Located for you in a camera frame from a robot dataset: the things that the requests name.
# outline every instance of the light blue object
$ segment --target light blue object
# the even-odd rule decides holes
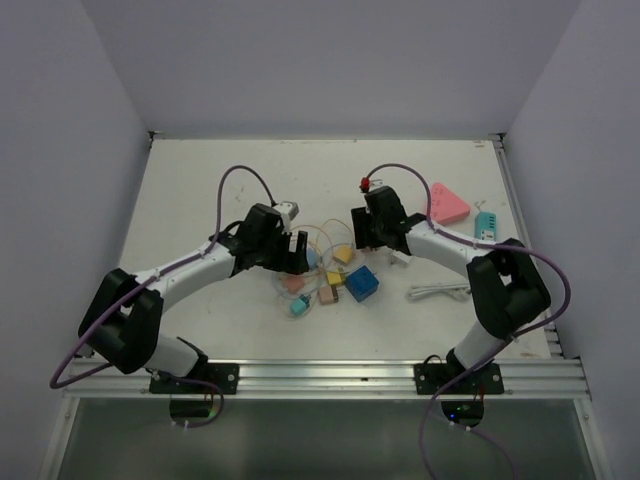
[[[498,238],[496,214],[491,212],[480,212],[476,217],[475,230],[476,238],[495,242]]]
[[[296,298],[291,305],[289,305],[289,310],[291,311],[291,315],[294,317],[299,317],[309,308],[309,298],[305,295],[300,295]]]
[[[378,290],[379,284],[378,279],[367,267],[360,267],[351,273],[345,281],[347,290],[358,303],[373,295]]]
[[[318,266],[318,255],[312,248],[307,248],[307,263],[309,264],[309,270],[315,270]]]

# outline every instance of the yellow block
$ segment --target yellow block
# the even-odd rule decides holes
[[[353,249],[348,245],[342,245],[333,254],[333,259],[340,265],[349,265],[353,260]]]
[[[335,287],[341,287],[342,285],[344,285],[347,277],[341,268],[339,268],[338,270],[338,272],[327,272],[327,283],[329,285]]]

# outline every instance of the metal frame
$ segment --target metal frame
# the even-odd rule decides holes
[[[225,360],[211,360],[212,363]],[[253,361],[226,360],[240,365],[238,390],[243,399],[417,400],[413,365],[421,360],[398,361]],[[72,374],[96,367],[98,360],[77,360]],[[587,382],[579,360],[500,360],[506,393],[496,400],[588,399]],[[122,375],[108,369],[70,385],[70,398],[169,398],[149,393],[149,374]],[[199,395],[174,396],[199,398]],[[447,395],[448,399],[468,396]]]
[[[530,246],[501,138],[490,138],[520,239]],[[576,415],[597,479],[613,478],[603,442],[591,410],[587,381],[580,360],[565,360],[554,325],[545,329],[552,354],[549,360],[498,359],[506,393],[487,396],[492,400],[524,399],[573,400]],[[234,362],[240,365],[239,399],[325,399],[325,400],[415,400],[424,401],[416,393],[413,365],[422,360],[397,361],[324,361],[324,360],[211,360]],[[92,368],[95,359],[76,360],[71,373]],[[80,399],[83,398],[139,398],[166,399],[168,395],[149,393],[150,377],[146,372],[122,375],[107,369],[69,386],[64,391],[63,404],[56,420],[49,449],[40,472],[41,480],[57,478],[67,447]],[[464,399],[446,395],[446,399]]]

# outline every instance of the red clip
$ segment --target red clip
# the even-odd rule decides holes
[[[362,193],[369,193],[370,186],[371,181],[367,177],[362,177],[362,180],[360,180],[360,191]]]

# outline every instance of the pink triangle block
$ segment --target pink triangle block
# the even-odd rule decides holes
[[[431,218],[440,225],[458,222],[469,216],[471,207],[441,183],[431,187]]]

